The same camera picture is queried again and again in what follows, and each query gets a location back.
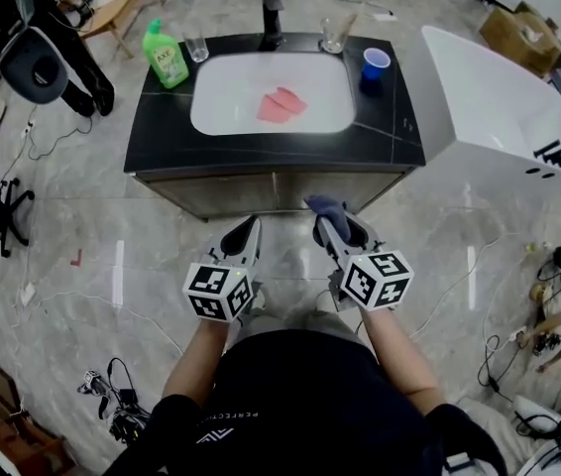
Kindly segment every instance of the black trousers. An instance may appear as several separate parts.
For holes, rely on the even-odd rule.
[[[92,95],[95,96],[103,89],[113,89],[113,85],[82,43],[77,31],[73,30],[71,23],[57,8],[55,2],[37,0],[36,11],[30,25],[41,29],[50,38]],[[78,108],[91,99],[87,93],[84,93],[71,81],[61,97],[76,112],[80,112]]]

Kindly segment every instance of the grey tile floor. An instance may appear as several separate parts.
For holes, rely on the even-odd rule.
[[[352,4],[336,0],[282,0],[286,31],[318,31],[320,20]],[[410,41],[420,27],[432,24],[478,41],[476,33],[487,10],[475,0],[368,0],[397,16],[378,23],[365,7],[353,33],[393,42],[405,62]],[[181,281],[208,236],[222,222],[201,223],[159,198],[123,173],[125,151],[135,107],[147,71],[141,38],[148,23],[162,18],[175,32],[195,13],[207,36],[260,32],[260,0],[168,0],[146,7],[127,34],[136,54],[127,59],[113,38],[89,40],[96,59],[117,88],[114,112],[94,118],[88,135],[61,140],[56,150],[37,162],[21,158],[11,171],[36,192],[36,201],[19,212],[19,222],[32,240],[28,249],[14,246],[10,259],[0,257],[0,365],[15,377],[25,407],[51,431],[64,435],[71,452],[88,469],[102,471],[122,449],[97,419],[98,401],[75,389],[87,369],[104,372],[112,356],[129,365],[142,404],[157,400],[179,351],[196,320],[183,307]],[[20,134],[32,105],[6,92],[8,111],[0,129],[0,174],[22,147]],[[47,151],[55,138],[88,122],[57,101],[35,113],[37,149]],[[175,133],[176,129],[161,132]],[[391,248],[404,253],[416,272],[404,304],[401,323],[430,359],[447,396],[468,396],[507,412],[507,404],[477,384],[484,358],[483,322],[487,333],[501,339],[534,317],[528,288],[542,253],[526,254],[528,242],[561,245],[561,196],[545,202],[513,199],[503,204],[478,202],[475,208],[441,194],[427,195],[408,178],[362,213]],[[325,289],[332,263],[311,239],[308,215],[264,217],[261,276],[270,305],[278,310],[310,307]],[[499,241],[481,250],[485,245]],[[124,307],[112,297],[116,242],[124,240]],[[80,267],[70,264],[82,251]],[[476,273],[456,281],[477,263]],[[37,295],[28,306],[19,288],[33,283]],[[81,292],[41,299],[58,293]],[[356,327],[359,314],[344,312]],[[493,361],[500,371],[513,354],[508,347]],[[508,395],[522,393],[545,405],[561,403],[561,364],[545,376],[527,351],[503,380]]]

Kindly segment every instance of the bottle label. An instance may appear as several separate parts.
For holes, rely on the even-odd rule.
[[[179,74],[177,66],[174,63],[174,48],[169,46],[158,48],[153,51],[153,58],[160,70],[167,77],[167,81],[174,81]]]

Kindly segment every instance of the person's hand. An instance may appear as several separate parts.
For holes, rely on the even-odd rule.
[[[531,335],[529,333],[523,333],[522,331],[516,335],[516,342],[520,349],[524,349],[529,344],[531,340]]]

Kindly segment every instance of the white sink basin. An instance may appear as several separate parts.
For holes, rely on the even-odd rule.
[[[278,87],[307,104],[279,124],[257,118],[261,100]],[[194,128],[210,136],[333,133],[349,127],[356,110],[345,65],[321,53],[250,53],[214,57],[197,74],[190,109]]]
[[[483,198],[561,188],[561,167],[534,152],[560,141],[561,95],[521,66],[423,27],[403,74],[427,166],[411,180]]]

